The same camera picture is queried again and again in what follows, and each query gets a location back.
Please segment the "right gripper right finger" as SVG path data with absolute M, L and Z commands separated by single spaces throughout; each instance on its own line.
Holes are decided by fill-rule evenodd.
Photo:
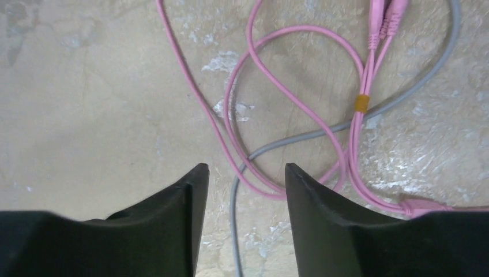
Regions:
M 285 168 L 300 276 L 487 276 L 488 213 L 439 211 L 402 220 L 362 207 Z

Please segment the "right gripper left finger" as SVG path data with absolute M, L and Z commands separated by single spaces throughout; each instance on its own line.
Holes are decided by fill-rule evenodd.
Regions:
M 107 219 L 1 212 L 2 276 L 194 276 L 209 168 Z

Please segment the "pink headphones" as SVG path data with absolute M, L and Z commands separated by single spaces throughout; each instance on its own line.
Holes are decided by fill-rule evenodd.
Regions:
M 430 80 L 434 74 L 444 65 L 449 58 L 451 52 L 457 41 L 457 36 L 460 32 L 461 25 L 461 5 L 459 1 L 450 1 L 449 8 L 451 19 L 451 31 L 449 33 L 449 39 L 446 43 L 446 47 L 439 57 L 439 60 L 432 66 L 432 68 L 422 77 L 417 83 L 415 83 L 410 89 L 398 95 L 390 103 L 384 104 L 381 107 L 369 108 L 370 91 L 378 72 L 378 69 L 386 55 L 389 46 L 392 43 L 394 36 L 396 35 L 400 22 L 408 6 L 407 1 L 371 1 L 369 8 L 369 22 L 368 22 L 368 51 L 369 55 L 366 62 L 362 62 L 352 48 L 352 46 L 341 36 L 336 33 L 314 25 L 296 25 L 291 27 L 285 27 L 270 33 L 258 41 L 253 40 L 252 28 L 254 19 L 261 6 L 261 2 L 257 1 L 250 13 L 246 27 L 246 39 L 247 39 L 247 52 L 238 61 L 238 65 L 242 65 L 247 58 L 251 58 L 258 69 L 294 104 L 296 104 L 304 113 L 306 113 L 312 120 L 314 120 L 319 126 L 320 130 L 310 133 L 303 133 L 296 136 L 281 139 L 279 141 L 270 143 L 264 147 L 259 148 L 254 153 L 246 156 L 243 149 L 239 145 L 235 133 L 232 130 L 232 126 L 229 121 L 229 117 L 224 117 L 225 128 L 228 136 L 242 160 L 242 166 L 234 166 L 234 172 L 238 181 L 245 182 L 246 179 L 243 176 L 245 169 L 250 170 L 255 176 L 259 176 L 259 172 L 252 165 L 252 160 L 271 149 L 281 147 L 288 144 L 293 144 L 298 141 L 305 141 L 314 139 L 323 135 L 327 135 L 338 156 L 337 163 L 320 179 L 320 182 L 327 181 L 333 174 L 338 173 L 338 181 L 334 186 L 334 190 L 340 190 L 343 187 L 345 181 L 349 181 L 357 194 L 363 198 L 370 205 L 375 206 L 383 211 L 392 212 L 395 214 L 402 214 L 409 218 L 417 218 L 424 214 L 443 211 L 453 212 L 454 207 L 438 203 L 432 200 L 423 199 L 406 199 L 398 204 L 388 203 L 375 194 L 373 194 L 362 181 L 359 174 L 358 167 L 358 150 L 359 150 L 359 138 L 362 129 L 362 123 L 366 119 L 377 116 L 378 114 L 392 108 L 398 103 L 402 102 L 406 97 L 416 92 L 421 88 L 428 80 Z M 328 126 L 319 116 L 316 115 L 310 108 L 303 104 L 296 96 L 294 96 L 279 80 L 268 70 L 268 68 L 260 60 L 257 49 L 264 43 L 292 32 L 308 31 L 318 32 L 325 36 L 328 36 L 335 40 L 339 45 L 343 46 L 347 53 L 353 59 L 360 80 L 359 93 L 355 99 L 354 114 L 351 121 L 342 123 L 335 126 Z

